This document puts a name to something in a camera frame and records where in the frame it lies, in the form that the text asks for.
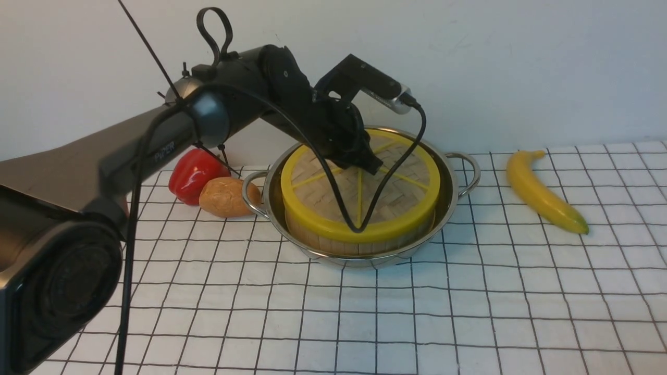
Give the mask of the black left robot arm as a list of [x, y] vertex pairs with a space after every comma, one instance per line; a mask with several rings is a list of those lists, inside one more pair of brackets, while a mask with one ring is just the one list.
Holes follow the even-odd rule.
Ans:
[[127, 194], [191, 145], [262, 119], [336, 166], [380, 161], [352, 105], [401, 85], [348, 55], [312, 86], [286, 47], [217, 51], [165, 104], [50, 151], [2, 162], [2, 374], [29, 374], [90, 322], [132, 270], [138, 207]]

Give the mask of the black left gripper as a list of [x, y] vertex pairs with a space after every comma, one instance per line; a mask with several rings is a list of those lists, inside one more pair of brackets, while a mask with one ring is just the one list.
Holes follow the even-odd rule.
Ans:
[[319, 96], [307, 103], [297, 124], [315, 149], [340, 168], [358, 167], [374, 176], [384, 164], [370, 149], [360, 112], [349, 102]]

